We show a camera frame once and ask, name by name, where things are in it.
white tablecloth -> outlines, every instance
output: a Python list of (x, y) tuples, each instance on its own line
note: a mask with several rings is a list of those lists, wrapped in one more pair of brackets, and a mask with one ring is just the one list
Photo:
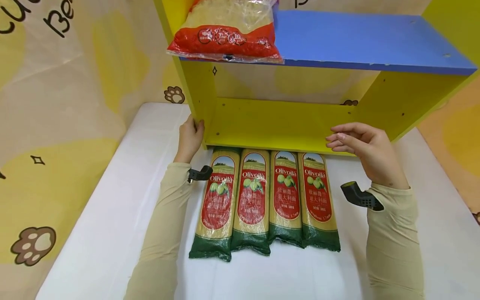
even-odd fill
[[(175, 156), (178, 127), (189, 113), (183, 105), (148, 103), (141, 107), (38, 300), (122, 299), (159, 183)], [(480, 299), (480, 227), (416, 129), (396, 147), (419, 199), (427, 298)], [(210, 151), (199, 151), (193, 167), (209, 164), (210, 157)], [(176, 299), (370, 299), (366, 210), (349, 204), (340, 190), (341, 184), (353, 180), (366, 189), (369, 181), (354, 158), (329, 156), (326, 162), (340, 253), (275, 242), (270, 257), (245, 250), (233, 253), (231, 263), (188, 259), (203, 195), (204, 183), (199, 182), (187, 208)]]

person's left hand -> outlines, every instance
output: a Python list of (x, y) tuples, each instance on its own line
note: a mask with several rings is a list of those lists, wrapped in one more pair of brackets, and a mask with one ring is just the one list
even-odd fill
[(195, 126), (192, 115), (188, 117), (185, 123), (180, 126), (179, 148), (173, 160), (174, 163), (189, 164), (192, 161), (193, 156), (202, 145), (204, 130), (203, 120)]

plastic bag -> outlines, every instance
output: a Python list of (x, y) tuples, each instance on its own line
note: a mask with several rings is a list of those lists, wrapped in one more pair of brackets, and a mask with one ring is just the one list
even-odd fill
[(244, 149), (241, 156), (240, 187), (233, 222), (232, 251), (252, 248), (269, 256), (268, 203), (270, 153)]
[(238, 62), (283, 63), (275, 46), (277, 0), (195, 0), (167, 53)]
[(303, 247), (340, 251), (332, 197), (323, 156), (298, 153)]
[(230, 243), (238, 190), (241, 150), (218, 147), (213, 151), (213, 173), (205, 188), (190, 258), (232, 259)]
[(271, 157), (269, 241), (303, 248), (297, 154), (273, 151)]

long sleeve shirt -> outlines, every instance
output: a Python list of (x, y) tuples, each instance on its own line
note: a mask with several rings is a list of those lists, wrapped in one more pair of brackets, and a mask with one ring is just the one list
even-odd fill
[[(189, 169), (189, 164), (182, 163), (167, 168), (125, 300), (173, 300), (181, 233), (192, 192), (187, 181)], [(384, 206), (383, 211), (369, 210), (367, 214), (367, 266), (374, 298), (424, 299), (413, 191), (372, 184), (368, 192)]]

green package bottom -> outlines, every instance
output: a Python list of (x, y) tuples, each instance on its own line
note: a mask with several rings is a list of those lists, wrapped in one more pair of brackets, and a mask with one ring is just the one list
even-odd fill
[(268, 232), (255, 234), (233, 229), (232, 244), (230, 247), (232, 251), (251, 248), (259, 254), (269, 256), (269, 245)]
[(305, 248), (302, 245), (302, 229), (301, 228), (286, 228), (270, 223), (268, 229), (268, 242), (273, 243), (275, 239), (280, 239), (282, 242)]
[(231, 237), (225, 239), (206, 239), (195, 234), (192, 250), (189, 258), (218, 257), (221, 260), (230, 262), (232, 254), (230, 251)]
[(340, 237), (338, 236), (338, 230), (324, 231), (303, 224), (303, 240), (301, 244), (303, 248), (314, 246), (340, 252)]

